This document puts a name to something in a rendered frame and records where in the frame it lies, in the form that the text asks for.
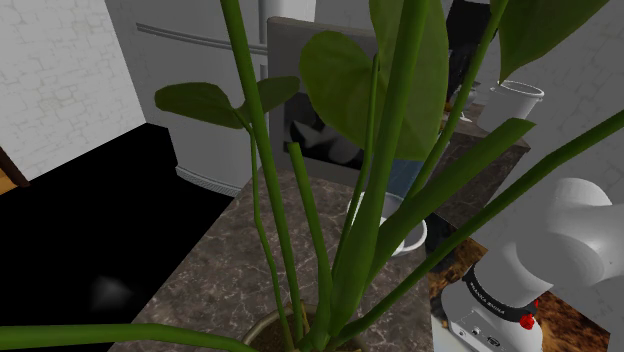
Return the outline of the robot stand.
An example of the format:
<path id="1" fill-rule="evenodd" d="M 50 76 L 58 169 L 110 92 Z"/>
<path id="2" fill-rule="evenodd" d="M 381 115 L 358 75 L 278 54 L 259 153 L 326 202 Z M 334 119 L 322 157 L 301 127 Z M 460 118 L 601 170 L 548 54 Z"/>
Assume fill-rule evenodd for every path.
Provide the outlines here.
<path id="1" fill-rule="evenodd" d="M 486 252 L 469 238 L 427 273 L 436 352 L 476 352 L 451 333 L 441 293 Z M 551 292 L 539 297 L 536 323 L 543 332 L 543 352 L 607 352 L 610 333 Z"/>

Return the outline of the white cup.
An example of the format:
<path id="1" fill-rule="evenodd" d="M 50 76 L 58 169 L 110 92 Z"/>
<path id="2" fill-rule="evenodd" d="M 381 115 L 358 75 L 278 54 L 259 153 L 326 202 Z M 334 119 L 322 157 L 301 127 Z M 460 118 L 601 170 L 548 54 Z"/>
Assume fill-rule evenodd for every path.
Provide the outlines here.
<path id="1" fill-rule="evenodd" d="M 490 88 L 490 97 L 476 121 L 481 129 L 492 132 L 509 118 L 526 119 L 545 92 L 537 87 L 504 80 Z"/>

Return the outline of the grey refrigerator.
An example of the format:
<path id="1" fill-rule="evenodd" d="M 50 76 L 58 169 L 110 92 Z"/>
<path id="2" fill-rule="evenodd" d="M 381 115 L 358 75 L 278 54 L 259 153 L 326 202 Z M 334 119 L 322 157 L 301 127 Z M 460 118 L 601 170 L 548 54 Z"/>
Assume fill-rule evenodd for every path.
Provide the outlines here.
<path id="1" fill-rule="evenodd" d="M 249 135 L 159 110 L 167 85 L 208 82 L 234 107 L 244 96 L 219 0 L 105 0 L 147 122 L 168 130 L 175 171 L 188 182 L 230 197 L 251 178 Z"/>

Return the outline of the blue box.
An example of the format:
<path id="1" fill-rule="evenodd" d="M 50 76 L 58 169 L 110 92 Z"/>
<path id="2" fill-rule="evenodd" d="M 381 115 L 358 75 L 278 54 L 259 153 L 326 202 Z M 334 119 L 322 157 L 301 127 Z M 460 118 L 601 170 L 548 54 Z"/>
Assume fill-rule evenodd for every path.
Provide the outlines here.
<path id="1" fill-rule="evenodd" d="M 387 185 L 387 192 L 405 198 L 416 180 L 423 161 L 394 159 Z"/>

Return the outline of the white bowl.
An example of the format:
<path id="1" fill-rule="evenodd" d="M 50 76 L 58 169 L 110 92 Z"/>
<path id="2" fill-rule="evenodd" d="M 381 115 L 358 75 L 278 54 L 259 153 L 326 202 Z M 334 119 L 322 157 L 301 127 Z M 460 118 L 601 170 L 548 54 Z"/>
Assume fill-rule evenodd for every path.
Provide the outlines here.
<path id="1" fill-rule="evenodd" d="M 401 198 L 400 196 L 388 192 L 385 193 L 379 226 L 382 226 L 387 218 L 393 215 L 398 210 L 402 202 L 403 198 Z M 425 220 L 422 220 L 406 235 L 405 239 L 395 248 L 392 256 L 403 256 L 418 249 L 425 243 L 427 235 L 427 224 Z"/>

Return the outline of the green potted plant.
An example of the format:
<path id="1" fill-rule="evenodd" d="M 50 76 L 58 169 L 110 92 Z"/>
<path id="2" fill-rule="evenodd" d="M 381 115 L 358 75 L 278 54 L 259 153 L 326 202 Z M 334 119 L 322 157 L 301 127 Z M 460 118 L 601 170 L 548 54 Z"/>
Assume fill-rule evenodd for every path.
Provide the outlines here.
<path id="1" fill-rule="evenodd" d="M 510 118 L 479 144 L 433 176 L 432 168 L 457 124 L 460 107 L 444 111 L 448 37 L 439 0 L 369 0 L 377 50 L 368 59 L 346 35 L 326 30 L 301 51 L 299 77 L 255 77 L 239 0 L 220 0 L 243 104 L 234 107 L 210 83 L 178 83 L 159 89 L 166 112 L 231 129 L 250 137 L 254 178 L 264 178 L 276 223 L 290 295 L 279 306 L 285 352 L 342 352 L 347 341 L 374 324 L 437 263 L 498 213 L 485 206 L 443 242 L 366 315 L 356 310 L 366 289 L 406 235 L 531 128 Z M 318 268 L 318 305 L 308 321 L 296 298 L 299 287 L 264 116 L 304 87 L 320 118 L 362 148 L 363 169 L 342 230 L 329 257 L 304 160 L 297 143 L 288 151 L 301 192 Z M 398 210 L 379 226 L 394 159 L 424 164 Z"/>

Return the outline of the grey picture frame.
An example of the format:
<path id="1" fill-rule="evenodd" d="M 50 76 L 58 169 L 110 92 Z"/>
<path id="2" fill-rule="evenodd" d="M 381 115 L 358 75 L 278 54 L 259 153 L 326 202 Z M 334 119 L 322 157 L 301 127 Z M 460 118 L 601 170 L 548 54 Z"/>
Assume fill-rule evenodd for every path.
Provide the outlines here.
<path id="1" fill-rule="evenodd" d="M 315 34 L 325 30 L 337 31 L 352 39 L 368 59 L 376 53 L 377 44 L 371 31 L 271 17 L 268 19 L 269 76 L 299 77 L 302 49 Z M 287 145 L 297 142 L 309 176 L 349 187 L 356 185 L 363 150 L 319 118 L 304 87 L 270 111 L 268 132 L 278 168 L 293 169 Z"/>

